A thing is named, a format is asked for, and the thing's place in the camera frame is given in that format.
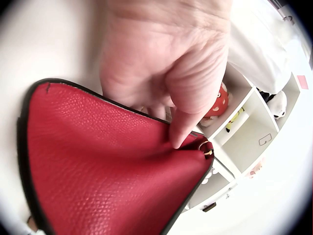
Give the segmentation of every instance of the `white cabinet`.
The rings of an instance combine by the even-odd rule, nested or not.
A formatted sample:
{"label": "white cabinet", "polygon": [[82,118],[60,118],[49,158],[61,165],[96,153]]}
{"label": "white cabinet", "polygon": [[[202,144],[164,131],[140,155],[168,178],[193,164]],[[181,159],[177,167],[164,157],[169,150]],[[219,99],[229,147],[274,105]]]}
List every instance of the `white cabinet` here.
{"label": "white cabinet", "polygon": [[[198,125],[194,130],[202,132],[213,143],[215,160],[213,167],[218,171],[209,181],[200,185],[188,204],[188,210],[200,209],[227,196],[237,185],[236,179],[244,177],[263,158],[262,153],[283,128],[300,94],[297,77],[291,74],[283,88],[287,97],[284,117],[275,120],[257,88],[231,65],[227,65],[223,78],[233,98],[226,112],[213,125]],[[240,108],[244,108],[226,131],[227,123]]]}

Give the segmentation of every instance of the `red plush toy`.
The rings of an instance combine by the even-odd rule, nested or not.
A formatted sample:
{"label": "red plush toy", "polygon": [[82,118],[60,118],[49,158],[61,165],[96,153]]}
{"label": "red plush toy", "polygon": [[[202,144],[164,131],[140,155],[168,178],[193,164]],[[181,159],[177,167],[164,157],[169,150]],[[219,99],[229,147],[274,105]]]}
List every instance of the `red plush toy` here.
{"label": "red plush toy", "polygon": [[225,84],[222,82],[214,105],[200,121],[202,126],[207,127],[212,125],[214,119],[221,116],[226,111],[230,98],[229,95]]}

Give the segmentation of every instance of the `gold ring hardware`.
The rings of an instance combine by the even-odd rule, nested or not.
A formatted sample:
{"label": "gold ring hardware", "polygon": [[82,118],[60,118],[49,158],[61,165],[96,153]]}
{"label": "gold ring hardware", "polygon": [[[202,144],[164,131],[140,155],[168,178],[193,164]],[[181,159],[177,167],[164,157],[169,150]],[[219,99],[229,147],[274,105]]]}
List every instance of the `gold ring hardware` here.
{"label": "gold ring hardware", "polygon": [[[204,145],[204,144],[206,144],[206,143],[208,143],[208,142],[209,142],[208,140],[207,140],[207,141],[202,142],[202,143],[199,145],[198,149],[200,150],[201,146],[202,146],[202,145]],[[203,153],[204,153],[204,155],[205,155],[205,156],[206,156],[206,155],[212,155],[213,150],[212,150],[212,149],[210,149],[210,151],[208,151],[207,153],[205,153],[205,152],[203,152]]]}

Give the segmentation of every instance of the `pebbled leather texture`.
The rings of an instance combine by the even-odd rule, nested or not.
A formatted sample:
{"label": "pebbled leather texture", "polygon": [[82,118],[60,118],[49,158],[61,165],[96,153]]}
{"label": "pebbled leather texture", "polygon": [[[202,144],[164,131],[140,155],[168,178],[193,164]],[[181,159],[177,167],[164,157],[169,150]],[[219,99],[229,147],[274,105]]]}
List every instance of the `pebbled leather texture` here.
{"label": "pebbled leather texture", "polygon": [[47,234],[160,234],[212,165],[201,134],[175,150],[168,124],[67,84],[38,85],[27,118],[22,181]]}

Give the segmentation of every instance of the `pink plush toy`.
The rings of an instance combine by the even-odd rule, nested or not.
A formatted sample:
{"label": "pink plush toy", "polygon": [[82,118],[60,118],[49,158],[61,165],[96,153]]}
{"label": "pink plush toy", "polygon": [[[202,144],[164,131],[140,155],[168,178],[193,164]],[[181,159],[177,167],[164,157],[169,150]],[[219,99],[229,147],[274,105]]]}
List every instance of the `pink plush toy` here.
{"label": "pink plush toy", "polygon": [[246,177],[249,177],[252,179],[254,175],[259,172],[265,164],[265,158],[263,158],[247,175]]}

